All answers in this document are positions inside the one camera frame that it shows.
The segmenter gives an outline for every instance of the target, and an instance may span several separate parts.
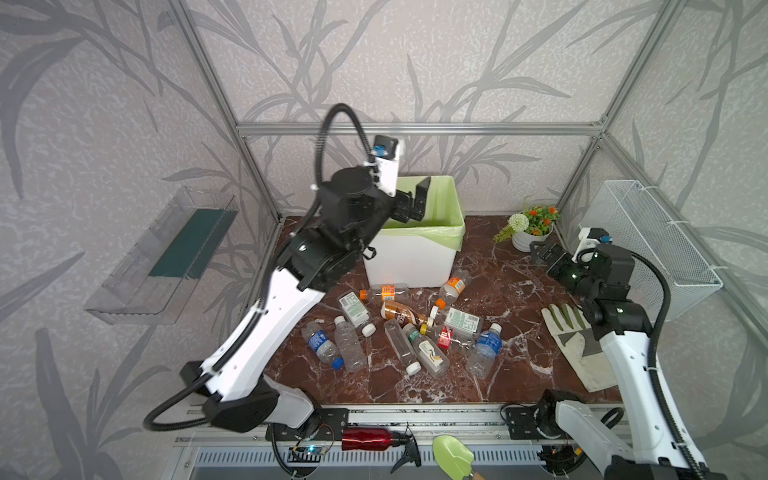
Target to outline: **white flower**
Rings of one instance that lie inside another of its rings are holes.
[[[512,227],[515,232],[522,232],[528,228],[528,218],[523,214],[514,214],[509,217],[509,226]]]

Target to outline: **bottle label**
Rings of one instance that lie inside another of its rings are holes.
[[[349,292],[339,298],[339,304],[344,309],[349,321],[357,328],[368,319],[368,310],[354,292]]]
[[[450,325],[453,328],[465,330],[467,332],[475,333],[478,330],[480,324],[480,317],[470,315],[467,312],[462,312],[455,308],[451,308],[448,311],[448,315],[445,316],[445,324]]]
[[[429,342],[428,340],[421,342],[419,344],[419,350],[424,353],[424,357],[426,357],[427,361],[429,361],[432,365],[439,366],[442,363],[442,357],[435,351],[435,347],[432,345],[432,342]]]
[[[502,349],[502,339],[493,332],[483,332],[480,334],[476,345],[487,345],[498,355],[498,352]]]
[[[385,285],[382,286],[382,300],[394,300],[395,299],[395,286]]]
[[[310,337],[310,348],[317,353],[317,349],[323,346],[325,342],[328,341],[328,336],[325,332],[320,330],[319,332],[315,332],[314,335]]]
[[[451,346],[451,339],[453,338],[453,330],[447,326],[442,327],[440,332],[440,338],[438,339],[438,346],[447,349]]]
[[[461,295],[462,292],[464,291],[464,288],[467,287],[464,284],[464,280],[458,278],[457,276],[452,276],[451,279],[448,280],[448,285],[455,288],[459,295]]]

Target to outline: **green trash bag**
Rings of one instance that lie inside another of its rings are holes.
[[[425,177],[399,177],[397,189],[414,194],[416,185]],[[424,218],[401,223],[389,219],[379,235],[420,235],[445,247],[462,249],[464,239],[464,209],[456,193],[456,183],[450,175],[432,176],[427,192]]]

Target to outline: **clear plastic shelf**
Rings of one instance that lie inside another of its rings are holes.
[[[236,215],[234,195],[182,187],[85,311],[110,324],[175,323]]]

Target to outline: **white flower pot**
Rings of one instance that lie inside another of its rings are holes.
[[[531,235],[530,233],[526,232],[515,232],[515,234],[512,235],[512,245],[514,245],[515,248],[521,252],[530,252],[531,242],[543,242],[544,240],[547,240],[549,233],[539,236]]]

